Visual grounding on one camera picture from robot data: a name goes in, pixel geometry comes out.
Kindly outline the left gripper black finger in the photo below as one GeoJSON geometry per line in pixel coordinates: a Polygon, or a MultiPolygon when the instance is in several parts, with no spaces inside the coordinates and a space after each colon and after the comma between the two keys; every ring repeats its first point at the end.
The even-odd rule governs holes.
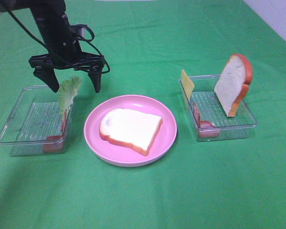
{"type": "Polygon", "coordinates": [[[53,68],[35,68],[33,74],[48,85],[53,92],[58,92],[60,86],[53,68]]]}
{"type": "Polygon", "coordinates": [[[89,71],[88,76],[92,81],[95,92],[99,93],[101,90],[102,71],[101,70],[89,71]]]}

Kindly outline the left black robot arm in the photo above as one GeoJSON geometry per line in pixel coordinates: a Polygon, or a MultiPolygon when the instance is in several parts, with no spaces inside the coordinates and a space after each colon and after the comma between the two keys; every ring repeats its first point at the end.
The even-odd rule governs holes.
{"type": "Polygon", "coordinates": [[[106,73],[103,68],[109,65],[100,51],[96,54],[82,51],[80,42],[91,44],[94,33],[85,24],[71,25],[65,11],[63,0],[0,0],[0,12],[8,12],[30,37],[48,51],[29,59],[35,77],[56,93],[60,87],[54,72],[56,69],[87,72],[98,93],[101,76],[106,73]],[[30,9],[42,40],[29,32],[13,14],[14,10],[20,9],[30,9]]]}

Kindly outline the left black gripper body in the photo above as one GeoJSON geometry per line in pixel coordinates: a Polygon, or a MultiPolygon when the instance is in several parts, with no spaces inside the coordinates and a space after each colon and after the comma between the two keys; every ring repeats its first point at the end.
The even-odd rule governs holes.
{"type": "Polygon", "coordinates": [[[104,56],[83,52],[78,40],[70,44],[58,43],[49,48],[47,54],[32,56],[29,59],[32,68],[37,66],[65,70],[73,68],[76,71],[102,71],[104,56]]]}

